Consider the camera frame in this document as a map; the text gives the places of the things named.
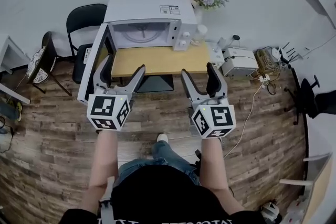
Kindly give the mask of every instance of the white appliance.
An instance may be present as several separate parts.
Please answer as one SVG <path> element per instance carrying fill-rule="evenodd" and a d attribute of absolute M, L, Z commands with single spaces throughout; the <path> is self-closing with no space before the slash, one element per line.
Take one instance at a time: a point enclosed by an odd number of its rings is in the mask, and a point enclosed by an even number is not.
<path fill-rule="evenodd" d="M 186 50 L 197 22 L 190 0 L 109 0 L 104 23 L 115 47 Z"/>
<path fill-rule="evenodd" d="M 247 77 L 259 68 L 251 50 L 228 48 L 223 57 L 222 71 L 227 77 Z"/>

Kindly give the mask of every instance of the wooden floor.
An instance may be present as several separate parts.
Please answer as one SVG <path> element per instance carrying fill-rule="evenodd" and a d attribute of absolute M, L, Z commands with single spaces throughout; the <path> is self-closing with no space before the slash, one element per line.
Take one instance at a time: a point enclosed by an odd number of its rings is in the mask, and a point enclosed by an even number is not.
<path fill-rule="evenodd" d="M 31 104 L 24 105 L 10 151 L 0 154 L 0 206 L 11 223 L 57 223 L 68 208 L 77 206 L 87 187 L 97 135 L 86 118 L 86 107 L 76 100 L 79 85 L 72 81 L 71 73 L 71 63 L 56 64 L 56 78 L 73 97 L 66 96 L 51 80 L 41 85 L 46 94 L 26 85 L 25 80 L 17 90 L 30 98 Z M 2 82 L 14 89 L 24 74 L 25 70 L 15 71 Z M 199 87 L 206 86 L 206 75 L 193 78 Z M 239 140 L 259 87 L 253 79 L 227 79 L 227 83 L 237 128 L 223 140 L 224 154 Z M 284 213 L 300 189 L 278 181 L 303 177 L 305 135 L 302 119 L 294 126 L 294 112 L 283 111 L 292 104 L 283 91 L 284 87 L 295 87 L 291 72 L 283 71 L 275 83 L 275 96 L 266 90 L 256 94 L 242 141 L 225 162 L 229 185 L 246 208 L 255 210 L 277 199 Z M 168 134 L 176 152 L 195 160 L 201 139 L 189 131 L 190 103 L 178 76 L 174 84 L 173 92 L 135 97 L 133 111 L 118 135 L 120 164 L 137 157 L 150 158 L 151 145 L 162 132 Z M 9 137 L 2 141 L 1 151 L 8 146 Z"/>

